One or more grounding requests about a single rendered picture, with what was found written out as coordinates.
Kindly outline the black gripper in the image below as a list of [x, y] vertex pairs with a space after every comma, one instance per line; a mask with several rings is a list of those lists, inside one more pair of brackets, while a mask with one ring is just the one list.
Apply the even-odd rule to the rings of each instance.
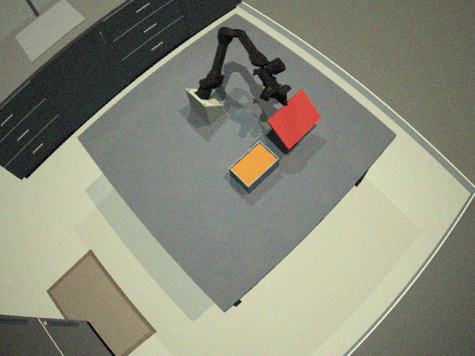
[[276, 92], [271, 94], [270, 98], [275, 98], [282, 106], [288, 106], [287, 102], [287, 92], [291, 90], [290, 85], [283, 85], [278, 84], [276, 81], [276, 77], [272, 76], [269, 80], [263, 82], [263, 86], [270, 86]]

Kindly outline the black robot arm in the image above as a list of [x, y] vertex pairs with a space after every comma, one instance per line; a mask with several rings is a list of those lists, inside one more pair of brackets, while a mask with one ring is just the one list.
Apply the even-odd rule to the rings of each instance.
[[[221, 71], [225, 61], [228, 45], [230, 44], [233, 37], [237, 37], [241, 44], [245, 47], [248, 52], [248, 58], [251, 64], [253, 66], [261, 67], [260, 69], [254, 68], [252, 76], [258, 75], [261, 81], [265, 82], [269, 80], [272, 75], [276, 75], [285, 71], [286, 68], [283, 62], [279, 58], [269, 62], [267, 58], [263, 56], [259, 50], [257, 50], [255, 45], [253, 45], [245, 31], [222, 26], [218, 30], [218, 45], [212, 69], [207, 73], [206, 79], [200, 80], [200, 86], [197, 92], [194, 92], [200, 99], [209, 100], [213, 90], [212, 88], [216, 89], [222, 85], [225, 76], [222, 76]], [[270, 86], [264, 87], [265, 88], [263, 89], [259, 98], [268, 102], [271, 94], [274, 94], [276, 91]]]

